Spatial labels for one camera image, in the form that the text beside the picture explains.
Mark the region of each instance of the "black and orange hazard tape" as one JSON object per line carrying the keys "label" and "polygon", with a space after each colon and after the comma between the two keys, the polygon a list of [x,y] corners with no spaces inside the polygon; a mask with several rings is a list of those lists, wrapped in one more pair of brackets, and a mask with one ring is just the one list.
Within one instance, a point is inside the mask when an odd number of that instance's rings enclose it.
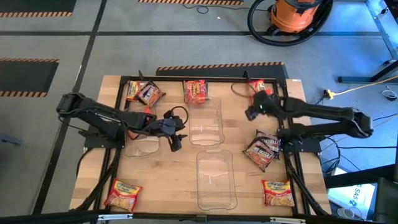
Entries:
{"label": "black and orange hazard tape", "polygon": [[283,62],[166,66],[159,67],[156,70],[156,75],[170,77],[242,77],[245,71],[253,78],[289,78]]}
{"label": "black and orange hazard tape", "polygon": [[59,59],[0,58],[0,97],[45,97]]}
{"label": "black and orange hazard tape", "polygon": [[0,0],[0,17],[71,16],[76,0]]}
{"label": "black and orange hazard tape", "polygon": [[229,5],[229,6],[241,6],[243,1],[222,1],[222,0],[138,0],[143,3],[169,3],[169,4],[212,4],[212,5]]}

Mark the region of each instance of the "clear plastic container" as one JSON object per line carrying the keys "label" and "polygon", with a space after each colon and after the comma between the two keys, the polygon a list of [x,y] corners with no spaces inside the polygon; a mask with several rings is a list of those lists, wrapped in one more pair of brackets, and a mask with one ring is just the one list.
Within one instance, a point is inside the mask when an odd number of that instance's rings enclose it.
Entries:
{"label": "clear plastic container", "polygon": [[190,142],[198,147],[217,147],[224,141],[221,100],[209,98],[203,104],[189,102]]}
{"label": "clear plastic container", "polygon": [[199,208],[229,210],[237,206],[232,153],[227,150],[200,151],[197,172]]}
{"label": "clear plastic container", "polygon": [[[130,102],[129,111],[144,112],[146,105],[140,102]],[[151,108],[153,114],[156,114],[156,105]],[[142,157],[153,155],[159,150],[159,138],[156,136],[140,135],[132,140],[129,136],[136,137],[136,133],[128,133],[124,155],[128,157]]]}

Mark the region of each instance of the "black hose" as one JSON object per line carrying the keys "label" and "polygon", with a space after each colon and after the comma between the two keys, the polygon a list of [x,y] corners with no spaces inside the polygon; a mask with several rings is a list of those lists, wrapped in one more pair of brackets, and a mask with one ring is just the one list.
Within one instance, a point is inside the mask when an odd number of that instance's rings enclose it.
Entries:
{"label": "black hose", "polygon": [[254,30],[253,26],[253,15],[258,7],[258,5],[263,2],[263,0],[256,0],[253,5],[250,7],[249,14],[248,14],[248,27],[250,33],[255,37],[258,41],[260,41],[263,44],[268,44],[268,45],[273,45],[273,46],[279,46],[279,47],[287,47],[287,46],[293,46],[296,44],[300,44],[312,36],[314,36],[325,24],[326,20],[329,18],[330,11],[333,7],[333,0],[325,0],[323,3],[320,4],[318,8],[318,12],[315,14],[314,19],[312,23],[309,25],[313,26],[313,29],[308,32],[305,35],[301,35],[298,39],[296,40],[290,40],[290,41],[278,41],[278,40],[270,40],[267,38],[264,38],[261,36],[256,30]]}

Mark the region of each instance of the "yellow cable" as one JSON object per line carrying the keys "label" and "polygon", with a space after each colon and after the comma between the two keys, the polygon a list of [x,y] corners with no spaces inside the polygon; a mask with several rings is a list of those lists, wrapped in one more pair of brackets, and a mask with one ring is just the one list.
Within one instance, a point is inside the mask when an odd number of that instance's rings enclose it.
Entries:
{"label": "yellow cable", "polygon": [[[392,120],[392,119],[394,119],[394,118],[396,118],[396,117],[398,117],[398,114],[395,115],[395,116],[390,117],[389,119],[387,119],[387,120],[381,122],[381,123],[378,124],[378,125],[375,125],[375,127],[380,126],[380,125],[382,125],[382,124],[384,124],[384,123],[386,123],[386,122],[388,122],[388,121],[390,121],[390,120]],[[341,140],[343,140],[343,139],[346,139],[346,138],[348,138],[348,137],[349,137],[349,136],[345,136],[345,137],[343,137],[343,138],[341,138],[341,139],[339,139],[339,140],[336,140],[335,142],[339,142],[339,141],[341,141]],[[330,146],[334,145],[335,142],[334,142],[334,143],[331,143],[331,144],[328,145],[326,148],[322,149],[322,152],[323,152],[325,149],[329,148]]]}
{"label": "yellow cable", "polygon": [[395,78],[398,78],[398,76],[390,77],[390,78],[388,78],[388,79],[385,79],[385,80],[383,80],[383,81],[379,81],[379,82],[376,82],[376,83],[370,83],[370,84],[363,85],[363,86],[360,86],[360,87],[352,88],[352,89],[350,89],[350,90],[342,91],[342,92],[340,92],[340,93],[333,93],[333,92],[330,91],[330,90],[327,90],[327,92],[328,92],[328,94],[329,94],[330,99],[332,100],[332,99],[334,98],[334,96],[342,95],[342,94],[348,93],[348,92],[350,92],[350,91],[358,90],[358,89],[360,89],[360,88],[365,88],[365,87],[368,87],[368,86],[373,86],[373,85],[377,85],[377,84],[380,84],[380,83],[384,83],[384,82],[386,82],[386,81],[389,81],[389,80],[392,80],[392,79],[395,79]]}

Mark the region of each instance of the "black floor mat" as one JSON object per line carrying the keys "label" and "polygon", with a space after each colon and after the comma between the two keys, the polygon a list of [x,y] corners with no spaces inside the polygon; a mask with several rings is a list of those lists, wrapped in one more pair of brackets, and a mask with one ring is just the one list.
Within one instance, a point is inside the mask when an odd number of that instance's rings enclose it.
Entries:
{"label": "black floor mat", "polygon": [[229,6],[241,6],[243,0],[138,0],[143,3],[169,3],[169,4],[212,4],[212,5],[229,5]]}
{"label": "black floor mat", "polygon": [[45,97],[58,59],[0,58],[0,97]]}
{"label": "black floor mat", "polygon": [[0,0],[0,17],[71,16],[77,0]]}

